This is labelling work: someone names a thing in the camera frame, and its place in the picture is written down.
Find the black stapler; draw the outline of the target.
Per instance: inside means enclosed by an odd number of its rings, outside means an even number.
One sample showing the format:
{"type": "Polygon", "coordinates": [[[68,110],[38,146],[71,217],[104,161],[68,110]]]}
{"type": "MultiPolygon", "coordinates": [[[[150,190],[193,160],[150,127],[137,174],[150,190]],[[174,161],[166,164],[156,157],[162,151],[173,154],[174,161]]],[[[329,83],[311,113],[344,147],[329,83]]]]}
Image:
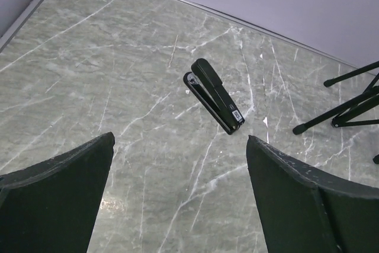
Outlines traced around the black stapler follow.
{"type": "Polygon", "coordinates": [[[183,82],[228,135],[244,124],[242,113],[207,60],[197,59],[183,82]]]}

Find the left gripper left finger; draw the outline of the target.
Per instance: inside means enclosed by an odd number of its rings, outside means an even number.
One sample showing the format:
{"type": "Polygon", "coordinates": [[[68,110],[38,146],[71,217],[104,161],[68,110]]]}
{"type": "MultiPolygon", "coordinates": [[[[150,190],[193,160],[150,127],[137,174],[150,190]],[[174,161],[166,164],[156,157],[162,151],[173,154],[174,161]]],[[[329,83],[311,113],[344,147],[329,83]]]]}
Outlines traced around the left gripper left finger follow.
{"type": "Polygon", "coordinates": [[[114,155],[104,133],[1,175],[1,252],[86,252],[114,155]]]}

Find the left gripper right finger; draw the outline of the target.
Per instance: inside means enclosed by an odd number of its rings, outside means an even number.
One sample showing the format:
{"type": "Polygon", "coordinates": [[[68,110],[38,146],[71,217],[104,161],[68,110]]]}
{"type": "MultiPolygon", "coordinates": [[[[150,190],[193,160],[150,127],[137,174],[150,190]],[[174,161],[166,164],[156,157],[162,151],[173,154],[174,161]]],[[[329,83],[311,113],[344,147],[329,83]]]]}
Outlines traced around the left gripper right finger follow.
{"type": "Polygon", "coordinates": [[[248,171],[268,252],[378,252],[378,189],[293,158],[256,136],[248,171]]]}

